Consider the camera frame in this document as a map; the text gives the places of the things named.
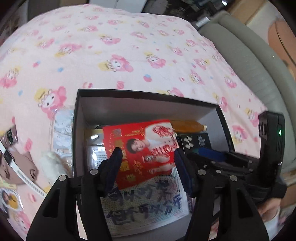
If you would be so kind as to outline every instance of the human hand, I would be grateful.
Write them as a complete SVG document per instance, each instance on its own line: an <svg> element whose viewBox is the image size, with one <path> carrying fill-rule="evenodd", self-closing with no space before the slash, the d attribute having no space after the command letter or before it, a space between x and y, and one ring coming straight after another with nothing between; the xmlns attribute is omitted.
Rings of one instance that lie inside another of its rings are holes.
<svg viewBox="0 0 296 241"><path fill-rule="evenodd" d="M275 217L280 204L280 198L270 198L258 207L258 212L261 215L263 222L268 222Z"/></svg>

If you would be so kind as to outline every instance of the red package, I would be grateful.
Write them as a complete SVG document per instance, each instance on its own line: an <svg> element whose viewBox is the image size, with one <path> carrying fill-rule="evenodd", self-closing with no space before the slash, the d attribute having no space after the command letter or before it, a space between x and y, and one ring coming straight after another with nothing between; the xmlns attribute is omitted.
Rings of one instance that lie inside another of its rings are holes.
<svg viewBox="0 0 296 241"><path fill-rule="evenodd" d="M123 160L117 175L119 189L128 188L157 175L169 175L175 166L178 143L168 120L103 127L108 158L120 147Z"/></svg>

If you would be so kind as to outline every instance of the photo of person in yellow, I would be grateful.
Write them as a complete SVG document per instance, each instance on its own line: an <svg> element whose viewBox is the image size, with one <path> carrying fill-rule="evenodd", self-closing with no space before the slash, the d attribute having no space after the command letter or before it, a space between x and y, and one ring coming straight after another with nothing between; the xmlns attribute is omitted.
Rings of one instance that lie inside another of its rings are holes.
<svg viewBox="0 0 296 241"><path fill-rule="evenodd" d="M16 195L12 193L7 194L6 191L2 190L1 196L7 206L10 206L12 209L18 209L19 204Z"/></svg>

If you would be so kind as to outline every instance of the brown pouch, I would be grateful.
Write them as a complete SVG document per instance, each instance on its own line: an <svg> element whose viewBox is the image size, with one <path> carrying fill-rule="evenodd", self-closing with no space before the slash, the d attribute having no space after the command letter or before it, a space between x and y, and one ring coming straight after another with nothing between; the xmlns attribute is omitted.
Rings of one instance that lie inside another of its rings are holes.
<svg viewBox="0 0 296 241"><path fill-rule="evenodd" d="M10 148L9 152L13 156L15 163L22 170L22 172L31 180L35 181L38 170L32 161L30 152L20 154L17 150ZM24 184L16 172L8 165L4 156L0 152L0 176L9 184Z"/></svg>

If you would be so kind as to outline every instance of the bed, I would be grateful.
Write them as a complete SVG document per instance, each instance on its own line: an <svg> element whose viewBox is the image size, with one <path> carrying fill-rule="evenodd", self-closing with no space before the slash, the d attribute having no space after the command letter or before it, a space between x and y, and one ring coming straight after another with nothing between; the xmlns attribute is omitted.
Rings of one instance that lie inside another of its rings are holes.
<svg viewBox="0 0 296 241"><path fill-rule="evenodd" d="M0 48L0 130L15 123L18 151L40 169L55 111L73 108L77 89L155 92L218 103L235 150L257 157L258 114L283 112L283 171L294 169L296 84L284 63L226 12L199 32L180 18L90 4L39 15ZM36 183L50 188L42 172ZM42 199L26 185L17 192L31 222Z"/></svg>

